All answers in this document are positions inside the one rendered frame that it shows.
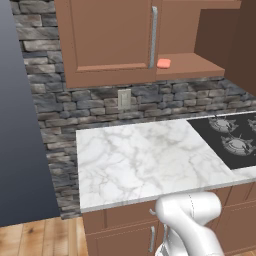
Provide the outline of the brown wall cabinet door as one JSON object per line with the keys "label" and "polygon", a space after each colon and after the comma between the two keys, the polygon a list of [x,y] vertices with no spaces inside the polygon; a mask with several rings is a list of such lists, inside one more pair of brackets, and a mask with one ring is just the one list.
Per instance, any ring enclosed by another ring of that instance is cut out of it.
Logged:
{"label": "brown wall cabinet door", "polygon": [[[156,80],[162,0],[54,0],[66,86],[92,88]],[[149,69],[152,6],[158,8]]]}

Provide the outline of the white wall socket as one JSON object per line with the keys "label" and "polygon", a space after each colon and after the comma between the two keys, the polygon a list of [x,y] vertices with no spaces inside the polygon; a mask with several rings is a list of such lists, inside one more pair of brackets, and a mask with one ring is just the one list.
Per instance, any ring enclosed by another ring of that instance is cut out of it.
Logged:
{"label": "white wall socket", "polygon": [[118,91],[118,109],[128,110],[131,108],[131,90],[121,89]]}

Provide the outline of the open brown cabinet door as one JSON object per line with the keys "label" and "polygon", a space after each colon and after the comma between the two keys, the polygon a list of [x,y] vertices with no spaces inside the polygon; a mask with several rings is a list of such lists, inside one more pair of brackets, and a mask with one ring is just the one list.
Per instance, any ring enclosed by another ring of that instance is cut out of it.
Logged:
{"label": "open brown cabinet door", "polygon": [[256,96],[256,0],[242,0],[225,77]]}

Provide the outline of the brown base cabinet door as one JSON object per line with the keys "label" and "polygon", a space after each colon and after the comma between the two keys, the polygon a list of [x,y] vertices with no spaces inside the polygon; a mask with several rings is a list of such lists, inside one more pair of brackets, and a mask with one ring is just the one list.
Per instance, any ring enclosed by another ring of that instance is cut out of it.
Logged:
{"label": "brown base cabinet door", "polygon": [[256,201],[226,206],[215,233],[225,256],[256,249]]}
{"label": "brown base cabinet door", "polygon": [[[150,253],[151,226],[155,227],[155,241]],[[155,220],[87,235],[88,256],[154,256],[157,231]]]}

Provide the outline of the brown drawer front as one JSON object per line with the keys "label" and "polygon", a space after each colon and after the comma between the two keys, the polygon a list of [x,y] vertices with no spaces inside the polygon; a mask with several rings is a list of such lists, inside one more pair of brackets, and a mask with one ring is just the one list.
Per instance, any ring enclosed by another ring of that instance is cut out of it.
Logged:
{"label": "brown drawer front", "polygon": [[227,201],[235,205],[256,200],[256,182],[233,186]]}
{"label": "brown drawer front", "polygon": [[149,212],[150,209],[154,209],[154,206],[155,201],[148,201],[106,209],[104,211],[105,227],[111,228],[155,219],[155,216]]}

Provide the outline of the pink sponge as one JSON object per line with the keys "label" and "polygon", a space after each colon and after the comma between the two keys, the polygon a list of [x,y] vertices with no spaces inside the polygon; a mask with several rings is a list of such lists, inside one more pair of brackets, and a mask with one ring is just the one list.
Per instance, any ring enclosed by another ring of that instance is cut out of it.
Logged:
{"label": "pink sponge", "polygon": [[168,69],[171,65],[170,59],[159,59],[157,62],[157,67],[160,69]]}

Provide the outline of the open brown wall cabinet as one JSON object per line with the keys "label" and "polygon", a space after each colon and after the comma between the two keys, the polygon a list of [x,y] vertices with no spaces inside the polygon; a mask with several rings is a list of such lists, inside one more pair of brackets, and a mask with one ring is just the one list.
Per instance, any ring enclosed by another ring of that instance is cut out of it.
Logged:
{"label": "open brown wall cabinet", "polygon": [[236,30],[241,0],[163,0],[158,80],[223,76]]}

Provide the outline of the black hob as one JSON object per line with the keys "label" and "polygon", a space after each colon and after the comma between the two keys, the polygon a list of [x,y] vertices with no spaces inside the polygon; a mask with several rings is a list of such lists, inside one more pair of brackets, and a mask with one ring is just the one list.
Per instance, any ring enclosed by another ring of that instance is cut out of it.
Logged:
{"label": "black hob", "polygon": [[231,170],[256,166],[256,113],[191,119],[189,123]]}

